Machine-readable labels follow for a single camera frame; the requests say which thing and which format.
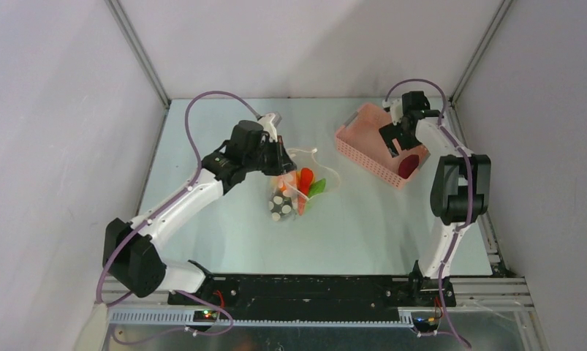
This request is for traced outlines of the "green cucumber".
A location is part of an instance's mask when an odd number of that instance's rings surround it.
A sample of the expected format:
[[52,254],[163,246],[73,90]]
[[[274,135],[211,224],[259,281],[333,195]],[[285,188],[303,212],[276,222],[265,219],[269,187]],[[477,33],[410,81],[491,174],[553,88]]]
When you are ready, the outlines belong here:
[[308,198],[312,198],[314,196],[317,196],[319,194],[322,194],[325,191],[325,187],[326,187],[327,181],[325,178],[321,178],[317,181],[315,181],[308,190]]

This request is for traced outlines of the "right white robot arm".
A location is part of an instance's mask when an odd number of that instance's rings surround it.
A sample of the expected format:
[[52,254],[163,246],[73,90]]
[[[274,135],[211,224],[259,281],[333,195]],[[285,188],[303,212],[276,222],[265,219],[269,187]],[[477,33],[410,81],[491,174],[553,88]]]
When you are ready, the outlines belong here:
[[393,155],[425,146],[439,158],[429,200],[435,217],[431,245],[408,277],[409,298],[426,306],[447,287],[458,245],[488,210],[491,160],[465,147],[443,125],[442,111],[432,109],[422,91],[407,92],[399,101],[385,99],[382,107],[392,121],[379,132]]

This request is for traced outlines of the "clear dotted zip top bag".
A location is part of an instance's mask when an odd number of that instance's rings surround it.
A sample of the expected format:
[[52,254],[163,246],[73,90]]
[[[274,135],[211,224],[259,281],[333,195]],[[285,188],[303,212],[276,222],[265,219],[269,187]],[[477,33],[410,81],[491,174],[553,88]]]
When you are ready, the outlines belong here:
[[305,215],[341,185],[336,170],[317,161],[316,148],[288,148],[287,153],[297,169],[271,177],[268,182],[268,210],[275,222]]

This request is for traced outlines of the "red fruit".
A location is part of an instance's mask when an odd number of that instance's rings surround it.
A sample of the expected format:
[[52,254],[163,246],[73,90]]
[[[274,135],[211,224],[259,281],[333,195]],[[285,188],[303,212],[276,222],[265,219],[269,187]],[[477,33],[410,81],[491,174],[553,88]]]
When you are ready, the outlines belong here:
[[409,179],[419,164],[420,157],[416,154],[410,154],[404,157],[398,166],[398,176],[402,179]]

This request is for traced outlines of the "dark green avocado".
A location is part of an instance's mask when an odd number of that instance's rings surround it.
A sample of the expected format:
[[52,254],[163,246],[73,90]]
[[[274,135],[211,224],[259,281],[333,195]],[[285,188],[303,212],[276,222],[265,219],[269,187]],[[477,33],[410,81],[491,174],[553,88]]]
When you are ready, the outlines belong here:
[[292,198],[280,193],[275,193],[270,198],[268,201],[268,209],[272,220],[275,222],[280,222],[281,220],[291,217],[296,211]]

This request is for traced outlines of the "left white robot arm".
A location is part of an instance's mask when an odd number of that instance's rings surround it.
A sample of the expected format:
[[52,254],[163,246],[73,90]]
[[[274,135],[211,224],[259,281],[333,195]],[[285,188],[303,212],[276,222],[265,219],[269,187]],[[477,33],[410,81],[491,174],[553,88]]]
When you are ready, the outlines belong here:
[[128,222],[110,222],[105,233],[105,269],[138,298],[181,290],[196,304],[211,301],[214,285],[207,280],[206,269],[190,260],[168,262],[162,252],[182,226],[243,182],[248,173],[281,176],[295,170],[276,130],[280,120],[278,113],[268,113],[257,121],[238,122],[230,138],[202,159],[197,174],[166,200]]

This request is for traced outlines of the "orange red carrot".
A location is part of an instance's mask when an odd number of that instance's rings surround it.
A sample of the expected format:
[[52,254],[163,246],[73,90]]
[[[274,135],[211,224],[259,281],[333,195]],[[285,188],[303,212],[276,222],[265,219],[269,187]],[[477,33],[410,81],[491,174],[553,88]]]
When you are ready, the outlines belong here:
[[314,182],[314,172],[307,167],[301,169],[298,173],[298,214],[303,215],[308,202],[308,190]]

